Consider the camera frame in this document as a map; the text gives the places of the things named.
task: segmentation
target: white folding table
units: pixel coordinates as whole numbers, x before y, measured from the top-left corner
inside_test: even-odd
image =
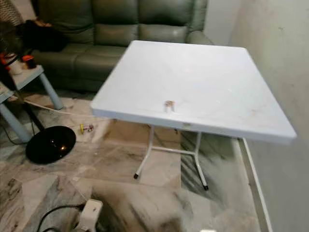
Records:
[[[133,41],[91,103],[93,114],[150,124],[152,149],[194,155],[201,133],[289,144],[296,133],[248,51],[240,47]],[[153,146],[154,126],[197,131],[195,151]]]

